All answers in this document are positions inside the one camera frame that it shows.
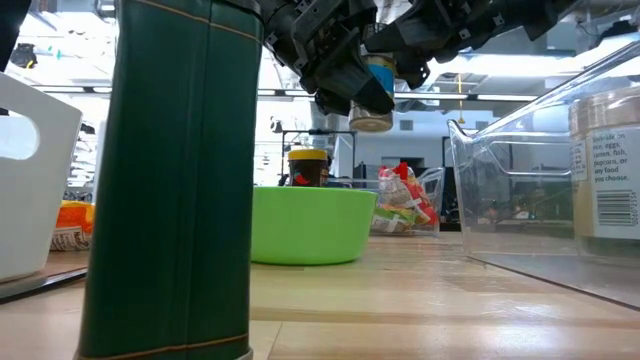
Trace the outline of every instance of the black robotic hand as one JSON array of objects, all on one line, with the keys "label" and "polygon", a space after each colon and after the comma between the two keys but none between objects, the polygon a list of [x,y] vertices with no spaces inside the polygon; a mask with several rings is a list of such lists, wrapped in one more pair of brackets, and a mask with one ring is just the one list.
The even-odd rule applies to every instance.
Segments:
[{"label": "black robotic hand", "polygon": [[578,0],[409,0],[410,9],[375,35],[374,0],[259,0],[265,45],[300,75],[325,113],[347,115],[350,101],[380,114],[394,103],[360,56],[392,53],[396,77],[411,89],[429,75],[427,61],[446,62],[523,26],[531,40],[551,29]]}]

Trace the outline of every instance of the yellow jar lid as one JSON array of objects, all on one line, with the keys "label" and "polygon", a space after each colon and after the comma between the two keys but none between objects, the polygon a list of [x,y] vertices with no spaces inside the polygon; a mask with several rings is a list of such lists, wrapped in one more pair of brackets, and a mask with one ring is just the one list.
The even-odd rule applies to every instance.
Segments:
[{"label": "yellow jar lid", "polygon": [[320,149],[291,150],[289,160],[327,160],[327,152]]}]

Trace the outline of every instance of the jar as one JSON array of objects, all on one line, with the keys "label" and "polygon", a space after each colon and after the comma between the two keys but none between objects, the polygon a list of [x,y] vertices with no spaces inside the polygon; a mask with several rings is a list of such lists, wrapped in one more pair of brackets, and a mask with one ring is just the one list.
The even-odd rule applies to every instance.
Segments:
[{"label": "jar", "polygon": [[640,264],[640,88],[578,100],[569,113],[574,230],[581,254]]},{"label": "jar", "polygon": [[[365,26],[363,40],[373,36],[386,27],[386,24],[369,24]],[[396,64],[392,53],[369,53],[362,45],[360,57],[365,62],[371,73],[382,85],[389,97],[394,97],[394,80]],[[364,132],[385,132],[393,127],[393,111],[388,114],[377,114],[363,108],[354,101],[351,102],[349,111],[349,128]]]},{"label": "jar", "polygon": [[326,186],[329,179],[327,152],[319,149],[289,152],[290,186]]}]

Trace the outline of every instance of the ceiling light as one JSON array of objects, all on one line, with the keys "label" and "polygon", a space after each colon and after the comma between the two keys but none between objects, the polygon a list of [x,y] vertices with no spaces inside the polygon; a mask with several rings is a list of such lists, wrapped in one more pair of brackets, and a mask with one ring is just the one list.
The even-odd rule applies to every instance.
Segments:
[{"label": "ceiling light", "polygon": [[578,71],[565,66],[568,58],[544,55],[463,54],[448,63],[429,62],[431,76],[450,72],[497,77],[544,77],[562,71]]},{"label": "ceiling light", "polygon": [[110,94],[111,93],[111,88],[110,87],[93,87],[93,91],[99,93],[99,94]]},{"label": "ceiling light", "polygon": [[84,89],[79,86],[40,86],[34,85],[34,88],[45,93],[83,93]]},{"label": "ceiling light", "polygon": [[450,93],[396,93],[397,100],[466,100],[467,94]]},{"label": "ceiling light", "polygon": [[529,95],[478,95],[478,100],[481,101],[519,101],[530,102],[537,98],[537,96]]},{"label": "ceiling light", "polygon": [[285,91],[287,96],[298,96],[298,97],[312,97],[312,94],[307,93],[304,90],[287,90]]}]

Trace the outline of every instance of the wooden table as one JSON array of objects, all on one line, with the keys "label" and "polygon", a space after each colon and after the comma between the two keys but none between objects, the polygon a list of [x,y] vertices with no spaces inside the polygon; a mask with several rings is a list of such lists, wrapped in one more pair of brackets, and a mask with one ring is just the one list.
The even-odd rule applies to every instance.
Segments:
[{"label": "wooden table", "polygon": [[[70,360],[83,283],[0,307],[0,359]],[[640,359],[640,313],[484,266],[458,236],[371,238],[362,259],[254,265],[256,360]]]},{"label": "wooden table", "polygon": [[88,262],[88,251],[51,252],[42,270],[24,278],[0,282],[0,304],[16,295],[82,277],[86,274]]}]

